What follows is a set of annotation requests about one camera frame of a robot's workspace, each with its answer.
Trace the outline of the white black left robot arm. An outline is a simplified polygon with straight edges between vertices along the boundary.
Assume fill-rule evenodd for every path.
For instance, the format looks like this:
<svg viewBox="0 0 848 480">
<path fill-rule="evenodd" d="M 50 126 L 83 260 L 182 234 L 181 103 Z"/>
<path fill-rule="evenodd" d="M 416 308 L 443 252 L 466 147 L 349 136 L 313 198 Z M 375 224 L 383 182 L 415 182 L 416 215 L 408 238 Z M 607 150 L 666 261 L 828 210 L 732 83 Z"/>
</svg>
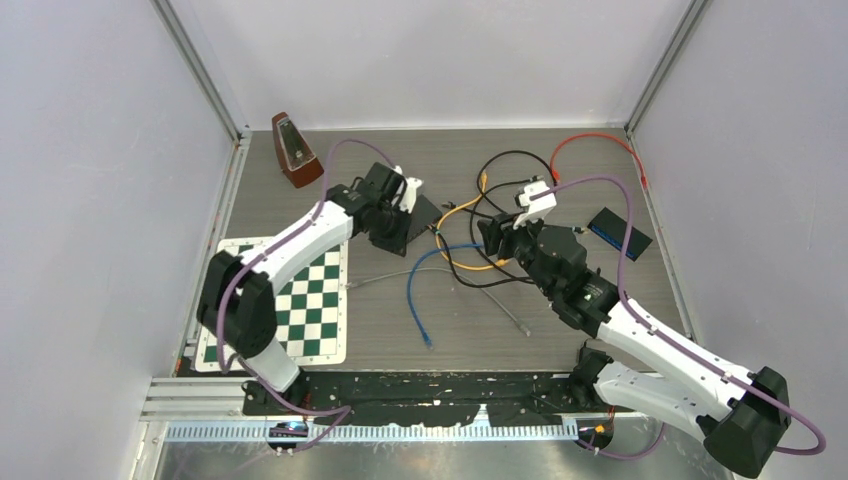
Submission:
<svg viewBox="0 0 848 480">
<path fill-rule="evenodd" d="M 276 338 L 276 295 L 297 273 L 360 233 L 376 248 L 405 256 L 408 244 L 441 216 L 422 180 L 375 163 L 350 185 L 325 188 L 298 222 L 242 254 L 215 253 L 208 263 L 196 319 L 267 382 L 280 412 L 307 398 L 300 368 Z"/>
</svg>

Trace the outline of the green white chessboard mat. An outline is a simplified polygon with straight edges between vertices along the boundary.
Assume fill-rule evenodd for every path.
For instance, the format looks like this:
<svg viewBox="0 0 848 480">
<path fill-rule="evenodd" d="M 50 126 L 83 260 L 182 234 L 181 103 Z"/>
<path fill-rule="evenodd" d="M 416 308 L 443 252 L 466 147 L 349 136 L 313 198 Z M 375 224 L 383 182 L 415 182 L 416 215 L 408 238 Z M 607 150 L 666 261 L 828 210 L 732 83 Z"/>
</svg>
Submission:
<svg viewBox="0 0 848 480">
<path fill-rule="evenodd" d="M 348 244 L 329 249 L 276 296 L 276 338 L 300 366 L 340 365 L 347 357 Z"/>
</svg>

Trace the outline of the black blue network switch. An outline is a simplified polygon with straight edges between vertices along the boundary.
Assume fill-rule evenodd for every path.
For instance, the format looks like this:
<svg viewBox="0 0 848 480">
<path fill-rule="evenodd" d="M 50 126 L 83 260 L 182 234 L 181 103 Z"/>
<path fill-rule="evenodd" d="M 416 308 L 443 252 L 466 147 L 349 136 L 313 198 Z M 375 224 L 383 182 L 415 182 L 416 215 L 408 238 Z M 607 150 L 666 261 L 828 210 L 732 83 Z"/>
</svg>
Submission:
<svg viewBox="0 0 848 480">
<path fill-rule="evenodd" d="M 610 246 L 620 250 L 625 238 L 626 220 L 604 207 L 590 220 L 588 229 Z M 626 249 L 627 258 L 631 261 L 638 260 L 652 243 L 652 238 L 632 227 Z"/>
</svg>

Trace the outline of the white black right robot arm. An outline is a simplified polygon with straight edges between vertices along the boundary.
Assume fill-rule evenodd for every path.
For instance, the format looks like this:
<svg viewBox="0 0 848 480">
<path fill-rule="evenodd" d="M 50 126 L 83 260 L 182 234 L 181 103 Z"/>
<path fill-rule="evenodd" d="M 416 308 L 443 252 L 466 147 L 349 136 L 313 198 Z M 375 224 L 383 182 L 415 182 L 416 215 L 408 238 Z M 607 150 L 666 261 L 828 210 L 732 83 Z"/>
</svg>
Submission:
<svg viewBox="0 0 848 480">
<path fill-rule="evenodd" d="M 653 318 L 587 265 L 567 227 L 542 220 L 515 224 L 509 214 L 477 223 L 486 255 L 515 260 L 569 327 L 638 359 L 659 378 L 594 352 L 579 361 L 571 397 L 584 410 L 603 403 L 651 415 L 700 441 L 725 468 L 758 477 L 788 430 L 783 375 L 756 372 L 707 351 Z"/>
</svg>

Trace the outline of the brown wooden metronome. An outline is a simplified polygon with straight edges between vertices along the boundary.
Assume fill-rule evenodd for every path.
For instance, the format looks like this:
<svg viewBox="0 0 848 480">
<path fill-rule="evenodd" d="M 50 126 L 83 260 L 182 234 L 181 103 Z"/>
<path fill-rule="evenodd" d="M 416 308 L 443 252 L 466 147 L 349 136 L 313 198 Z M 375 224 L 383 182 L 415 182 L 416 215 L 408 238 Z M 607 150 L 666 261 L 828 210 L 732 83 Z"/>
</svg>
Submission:
<svg viewBox="0 0 848 480">
<path fill-rule="evenodd" d="M 303 188 L 323 175 L 319 158 L 286 112 L 272 118 L 272 134 L 280 169 L 295 188 Z"/>
</svg>

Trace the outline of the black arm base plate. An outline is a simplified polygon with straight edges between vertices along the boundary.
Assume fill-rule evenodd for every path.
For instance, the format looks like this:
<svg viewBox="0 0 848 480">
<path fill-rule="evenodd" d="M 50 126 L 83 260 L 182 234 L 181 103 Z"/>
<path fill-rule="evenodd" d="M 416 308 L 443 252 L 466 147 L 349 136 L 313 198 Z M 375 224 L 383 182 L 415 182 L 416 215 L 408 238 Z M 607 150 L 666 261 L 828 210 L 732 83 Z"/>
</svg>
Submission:
<svg viewBox="0 0 848 480">
<path fill-rule="evenodd" d="M 580 391 L 552 372 L 312 371 L 284 393 L 322 426 L 349 407 L 345 425 L 451 427 L 486 413 L 496 427 L 553 425 L 562 414 L 598 413 L 609 421 L 619 408 Z"/>
</svg>

